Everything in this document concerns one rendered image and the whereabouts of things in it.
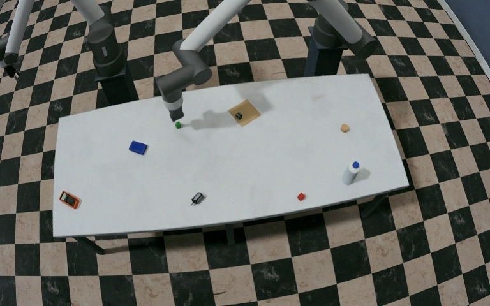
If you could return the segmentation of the tan flat mat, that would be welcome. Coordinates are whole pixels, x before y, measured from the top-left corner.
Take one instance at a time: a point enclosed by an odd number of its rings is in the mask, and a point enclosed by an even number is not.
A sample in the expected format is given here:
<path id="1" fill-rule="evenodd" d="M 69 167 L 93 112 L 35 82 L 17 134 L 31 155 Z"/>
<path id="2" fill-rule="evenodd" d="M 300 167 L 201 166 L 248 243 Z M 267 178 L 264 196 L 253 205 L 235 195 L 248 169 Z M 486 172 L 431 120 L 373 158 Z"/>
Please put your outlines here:
<path id="1" fill-rule="evenodd" d="M 258 110 L 248 100 L 239 103 L 228 111 L 241 127 L 261 116 Z M 238 112 L 243 114 L 240 120 L 235 117 Z"/>

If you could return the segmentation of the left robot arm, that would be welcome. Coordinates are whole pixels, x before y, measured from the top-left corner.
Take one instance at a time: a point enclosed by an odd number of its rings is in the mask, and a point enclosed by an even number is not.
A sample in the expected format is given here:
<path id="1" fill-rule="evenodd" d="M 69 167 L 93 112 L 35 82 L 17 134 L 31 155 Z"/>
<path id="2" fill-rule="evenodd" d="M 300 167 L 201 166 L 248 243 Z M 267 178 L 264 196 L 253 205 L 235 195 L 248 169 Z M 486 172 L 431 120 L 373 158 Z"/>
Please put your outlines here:
<path id="1" fill-rule="evenodd" d="M 212 77 L 212 71 L 198 52 L 250 1 L 224 0 L 187 38 L 174 43 L 172 51 L 182 67 L 156 80 L 165 102 L 178 101 L 182 89 L 192 84 L 202 85 Z M 375 52 L 378 42 L 349 15 L 345 1 L 306 1 L 319 12 L 313 28 L 313 37 L 319 44 L 338 48 L 344 43 L 361 61 Z"/>

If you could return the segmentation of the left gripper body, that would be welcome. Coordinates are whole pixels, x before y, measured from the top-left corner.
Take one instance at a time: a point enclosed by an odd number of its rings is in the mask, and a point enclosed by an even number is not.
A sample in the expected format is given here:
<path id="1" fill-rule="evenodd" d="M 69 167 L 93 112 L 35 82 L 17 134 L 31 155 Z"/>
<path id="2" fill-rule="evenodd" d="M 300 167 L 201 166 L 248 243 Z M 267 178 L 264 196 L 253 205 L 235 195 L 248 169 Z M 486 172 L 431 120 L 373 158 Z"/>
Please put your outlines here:
<path id="1" fill-rule="evenodd" d="M 182 112 L 183 101 L 183 96 L 181 96 L 181 98 L 174 103 L 167 103 L 163 100 L 164 106 L 169 110 L 172 122 L 184 117 L 184 112 Z"/>

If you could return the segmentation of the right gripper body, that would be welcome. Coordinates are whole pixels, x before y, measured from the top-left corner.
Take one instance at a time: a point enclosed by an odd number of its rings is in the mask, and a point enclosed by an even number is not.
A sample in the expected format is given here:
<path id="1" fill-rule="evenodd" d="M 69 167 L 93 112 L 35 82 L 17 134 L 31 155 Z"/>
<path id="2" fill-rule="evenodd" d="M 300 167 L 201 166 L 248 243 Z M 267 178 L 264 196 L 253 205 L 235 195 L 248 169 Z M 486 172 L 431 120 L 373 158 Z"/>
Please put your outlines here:
<path id="1" fill-rule="evenodd" d="M 4 63 L 4 59 L 2 61 L 0 61 L 0 67 L 1 68 L 4 68 L 4 70 L 8 73 L 9 77 L 14 77 L 15 75 L 15 72 L 16 72 L 16 69 L 13 68 L 13 65 L 12 66 L 9 66 L 7 64 Z"/>

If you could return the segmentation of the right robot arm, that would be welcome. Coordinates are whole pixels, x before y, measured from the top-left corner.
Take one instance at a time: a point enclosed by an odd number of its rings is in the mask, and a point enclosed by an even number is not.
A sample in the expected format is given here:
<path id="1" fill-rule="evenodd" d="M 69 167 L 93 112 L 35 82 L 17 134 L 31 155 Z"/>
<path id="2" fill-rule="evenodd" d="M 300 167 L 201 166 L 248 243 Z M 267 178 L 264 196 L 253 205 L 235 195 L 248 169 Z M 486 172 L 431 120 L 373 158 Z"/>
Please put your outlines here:
<path id="1" fill-rule="evenodd" d="M 93 53 L 93 64 L 103 78 L 118 74 L 126 64 L 122 45 L 117 42 L 112 13 L 95 0 L 70 0 L 89 25 L 87 40 Z M 35 0 L 19 0 L 11 31 L 0 39 L 0 61 L 12 66 L 19 50 Z"/>

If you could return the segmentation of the orange pocket multimeter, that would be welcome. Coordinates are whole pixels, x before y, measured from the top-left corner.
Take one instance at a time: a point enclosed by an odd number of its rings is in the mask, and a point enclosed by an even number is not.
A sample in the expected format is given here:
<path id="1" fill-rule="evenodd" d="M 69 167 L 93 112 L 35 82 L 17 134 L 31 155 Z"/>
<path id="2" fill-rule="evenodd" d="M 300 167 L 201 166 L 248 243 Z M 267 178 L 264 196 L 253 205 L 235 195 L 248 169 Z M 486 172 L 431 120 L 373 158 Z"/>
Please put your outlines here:
<path id="1" fill-rule="evenodd" d="M 72 207 L 73 209 L 76 209 L 79 203 L 79 199 L 67 193 L 66 191 L 62 191 L 59 200 L 69 207 Z"/>

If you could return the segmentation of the white bottle with blue cap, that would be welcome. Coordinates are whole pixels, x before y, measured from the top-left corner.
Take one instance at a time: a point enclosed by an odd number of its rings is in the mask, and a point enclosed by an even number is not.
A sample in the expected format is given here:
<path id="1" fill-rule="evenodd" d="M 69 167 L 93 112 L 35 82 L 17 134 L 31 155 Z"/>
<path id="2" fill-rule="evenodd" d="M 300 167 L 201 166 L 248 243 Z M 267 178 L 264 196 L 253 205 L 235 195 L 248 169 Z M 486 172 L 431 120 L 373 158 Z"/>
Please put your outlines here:
<path id="1" fill-rule="evenodd" d="M 350 185 L 359 172 L 360 164 L 356 161 L 351 161 L 342 176 L 343 183 Z"/>

